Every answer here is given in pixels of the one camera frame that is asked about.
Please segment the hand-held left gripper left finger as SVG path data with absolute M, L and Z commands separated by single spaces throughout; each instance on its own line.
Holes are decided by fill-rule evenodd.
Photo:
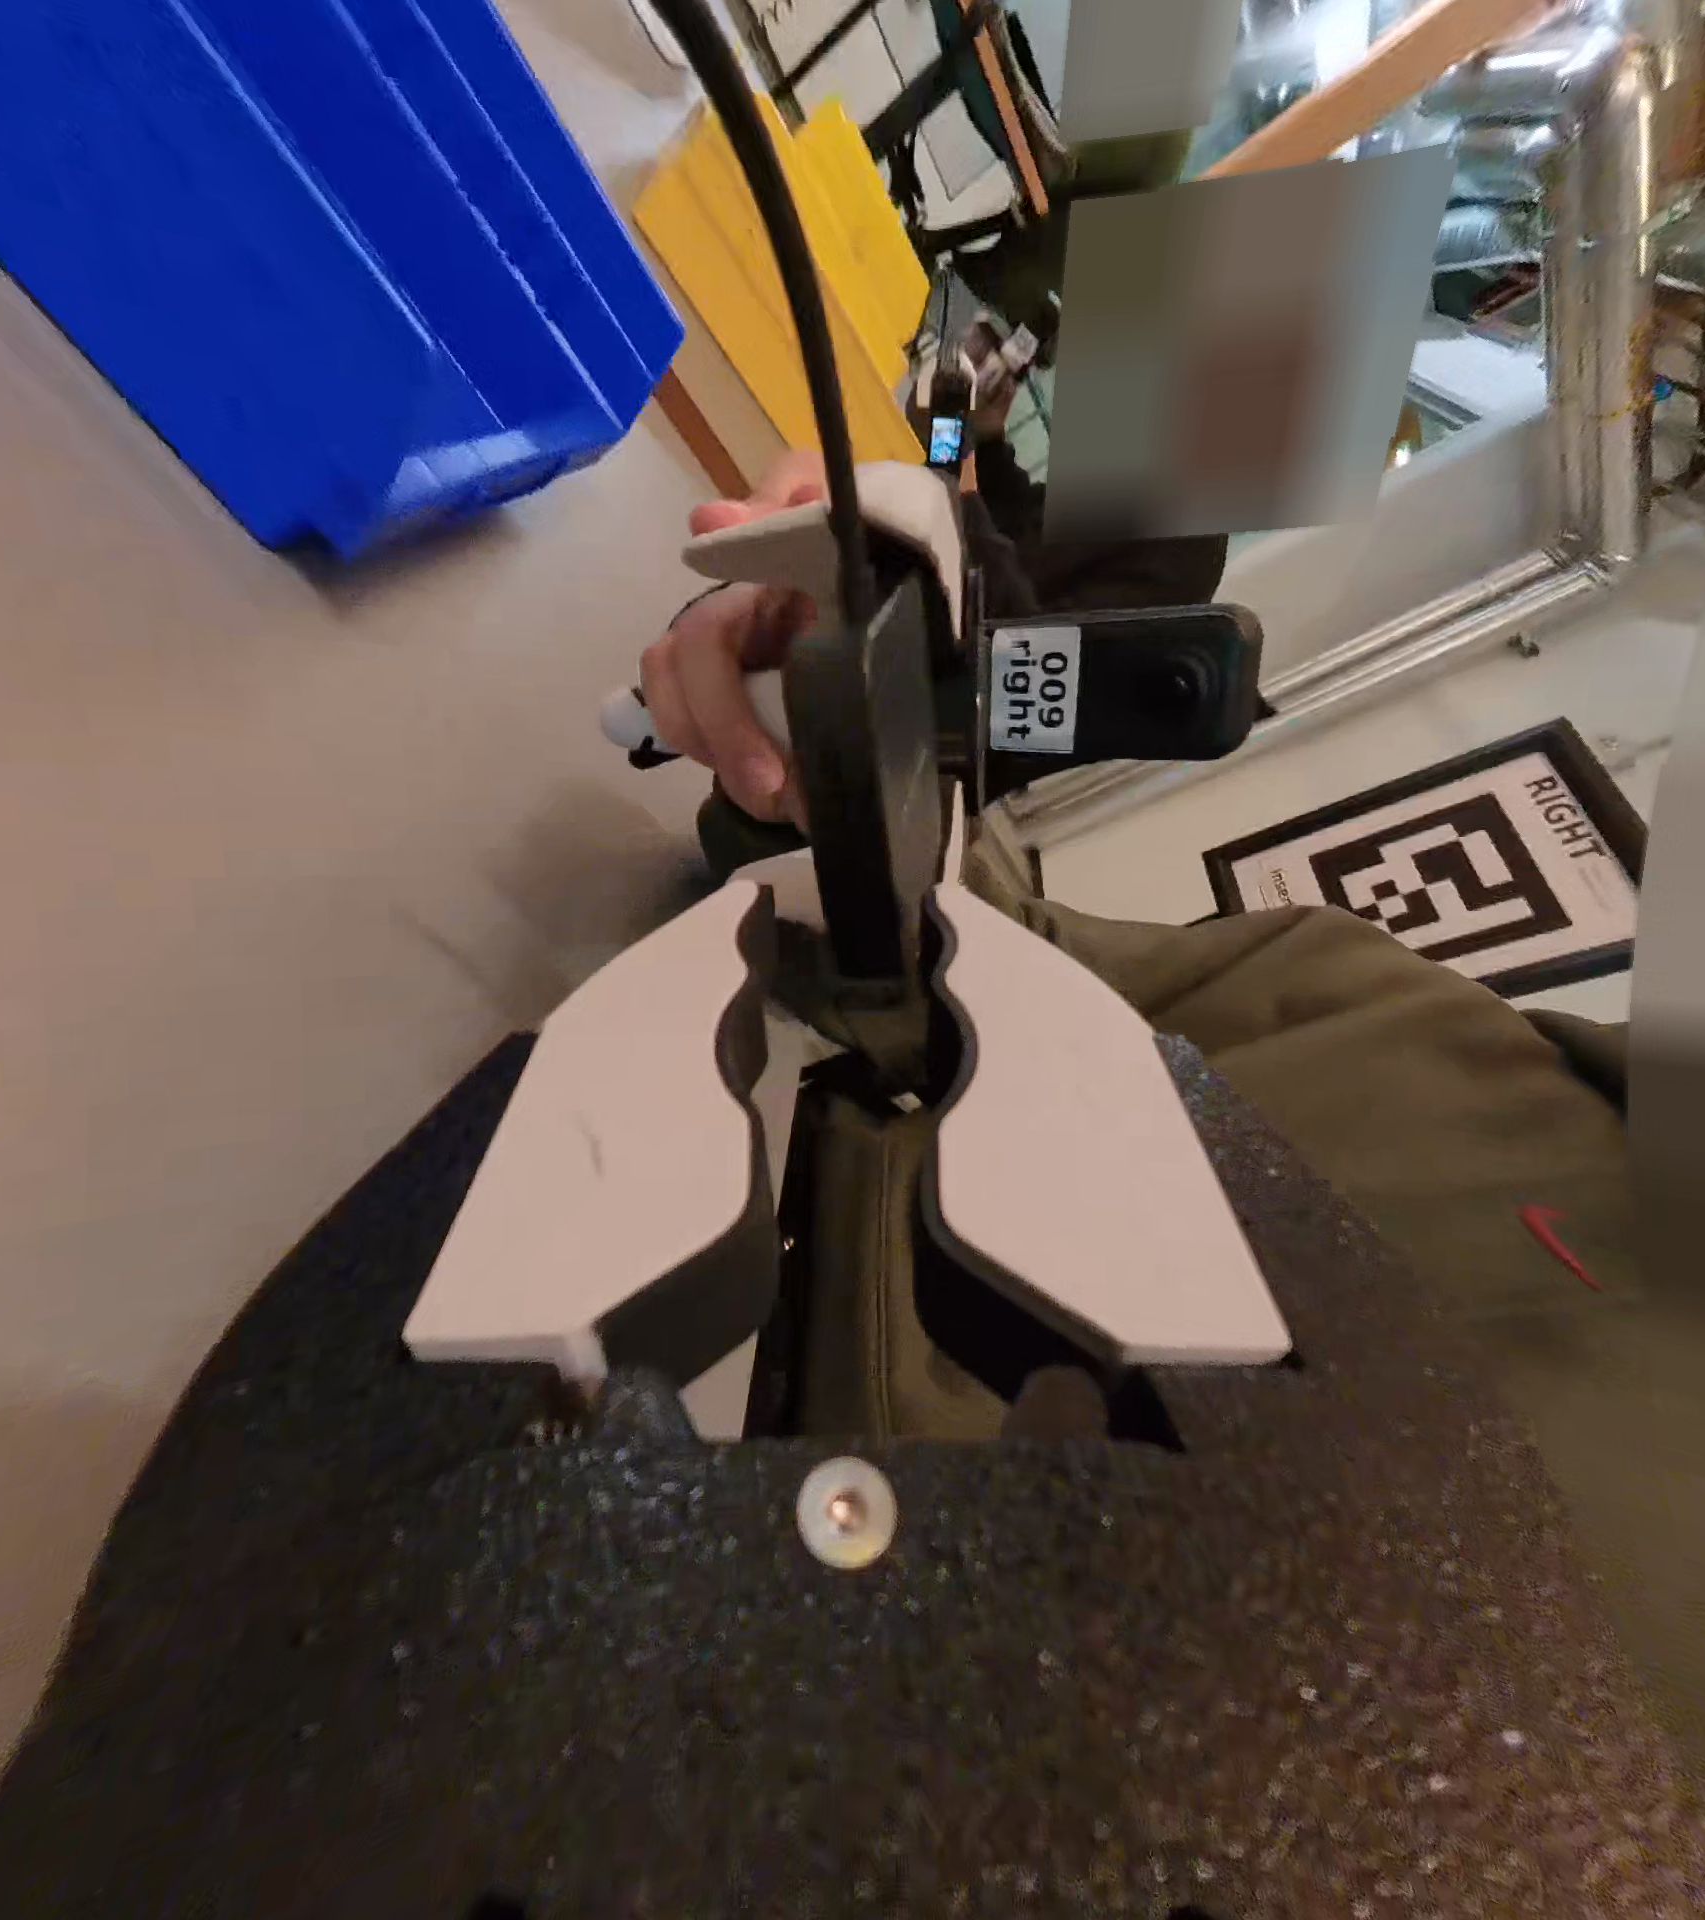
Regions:
M 770 888 L 742 877 L 591 973 L 537 1033 L 404 1321 L 419 1363 L 648 1368 L 740 1442 L 781 1279 Z

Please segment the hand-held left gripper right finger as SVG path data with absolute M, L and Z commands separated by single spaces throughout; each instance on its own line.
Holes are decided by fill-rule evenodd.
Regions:
M 951 1259 L 1094 1363 L 1269 1365 L 1292 1347 L 1160 1038 L 958 882 L 925 899 L 959 1063 L 929 1165 Z

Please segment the person's right forearm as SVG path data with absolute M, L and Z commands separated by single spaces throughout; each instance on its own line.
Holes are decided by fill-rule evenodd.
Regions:
M 1200 924 L 1038 899 L 978 841 L 965 882 L 1197 1046 L 1350 1194 L 1545 1200 L 1624 1161 L 1622 1024 L 1512 1007 L 1333 908 Z

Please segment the person's right hand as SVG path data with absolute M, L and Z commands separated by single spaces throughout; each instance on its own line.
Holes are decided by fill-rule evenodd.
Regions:
M 708 769 L 752 818 L 793 829 L 807 822 L 804 800 L 792 759 L 760 727 L 747 681 L 777 668 L 813 620 L 804 593 L 722 585 L 688 604 L 639 667 L 664 748 Z

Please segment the wood-edged work table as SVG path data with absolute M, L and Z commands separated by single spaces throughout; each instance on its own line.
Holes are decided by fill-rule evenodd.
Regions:
M 749 476 L 720 441 L 720 434 L 673 365 L 659 372 L 652 404 L 693 457 L 698 471 L 707 478 L 710 492 L 720 495 L 720 499 L 742 499 L 752 486 Z

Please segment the framed black-white marker sign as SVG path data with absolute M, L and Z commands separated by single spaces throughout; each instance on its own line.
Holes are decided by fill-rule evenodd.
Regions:
M 1505 998 L 1632 970 L 1648 831 L 1567 718 L 1201 851 L 1219 917 L 1323 906 Z

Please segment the person's olive sweatshirt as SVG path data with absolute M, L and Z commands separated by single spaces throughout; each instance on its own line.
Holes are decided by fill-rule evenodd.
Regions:
M 1246 1811 L 1177 1814 L 1246 1916 L 1705 1916 L 1705 1321 L 1643 1288 L 1615 1029 L 1451 977 L 1222 978 L 1152 1014 L 1296 1282 L 1308 1570 L 1254 1570 Z

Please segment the blue plastic bin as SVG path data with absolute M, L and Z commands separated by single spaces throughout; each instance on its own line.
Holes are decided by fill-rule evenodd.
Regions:
M 598 463 L 685 337 L 486 2 L 0 2 L 0 270 L 338 564 Z

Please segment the wooden ceiling beam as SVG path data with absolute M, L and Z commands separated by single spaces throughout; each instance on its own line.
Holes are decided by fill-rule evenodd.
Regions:
M 1255 175 L 1333 157 L 1448 69 L 1529 30 L 1548 2 L 1429 2 L 1367 53 L 1213 162 L 1200 180 Z

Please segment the silver ventilation duct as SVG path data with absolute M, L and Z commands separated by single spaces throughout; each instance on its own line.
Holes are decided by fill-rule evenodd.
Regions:
M 1414 97 L 1462 128 L 1542 126 L 1541 328 L 1556 534 L 1262 691 L 1251 746 L 1597 604 L 1646 544 L 1655 292 L 1705 195 L 1705 4 L 1550 4 Z

